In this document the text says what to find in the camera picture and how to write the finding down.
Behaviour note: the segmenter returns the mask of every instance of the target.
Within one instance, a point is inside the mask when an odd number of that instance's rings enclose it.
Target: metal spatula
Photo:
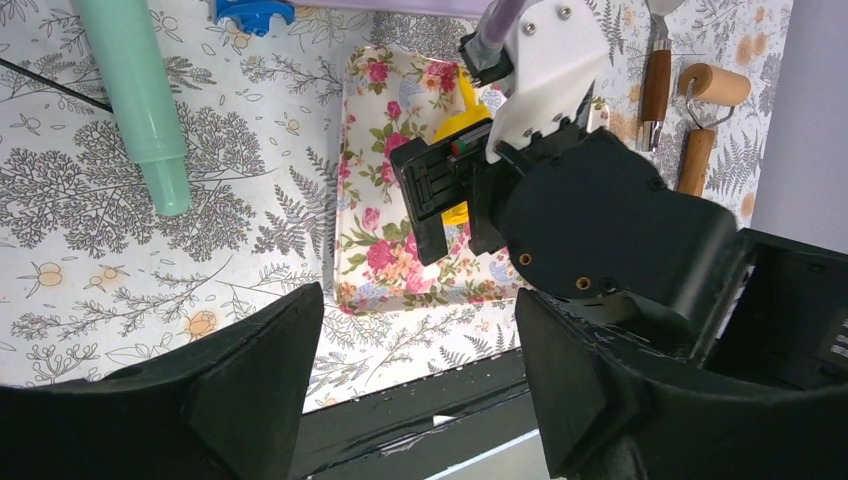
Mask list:
[[[659,147],[671,89],[671,40],[668,38],[665,16],[677,10],[684,1],[645,0],[651,12],[652,30],[656,32],[642,93],[643,132],[640,148],[646,152],[654,152]]]

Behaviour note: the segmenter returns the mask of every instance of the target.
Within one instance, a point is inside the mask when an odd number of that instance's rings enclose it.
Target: white bracket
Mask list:
[[[505,141],[521,150],[539,132],[559,129],[577,109],[607,61],[607,41],[584,0],[541,0],[524,11],[506,38],[515,67],[509,99],[498,109],[486,146],[486,160],[500,157]]]

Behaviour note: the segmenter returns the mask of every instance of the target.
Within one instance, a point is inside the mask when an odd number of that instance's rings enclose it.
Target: green handle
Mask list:
[[[191,196],[180,119],[146,0],[79,0],[80,18],[130,160],[161,215]]]

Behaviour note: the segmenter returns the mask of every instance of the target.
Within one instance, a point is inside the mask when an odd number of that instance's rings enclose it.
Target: purple tray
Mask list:
[[[304,3],[316,7],[479,18],[491,0],[308,0]]]

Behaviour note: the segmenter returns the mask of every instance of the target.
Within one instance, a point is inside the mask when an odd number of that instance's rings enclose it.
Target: yellow object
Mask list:
[[[475,123],[491,118],[489,109],[485,105],[477,103],[477,98],[474,95],[474,88],[471,86],[471,81],[461,73],[459,76],[459,92],[462,94],[462,101],[465,103],[465,113],[454,115],[447,119],[445,123],[436,131],[436,137],[433,143],[453,135]],[[450,210],[442,213],[442,222],[445,225],[462,225],[468,221],[468,204],[463,202]]]

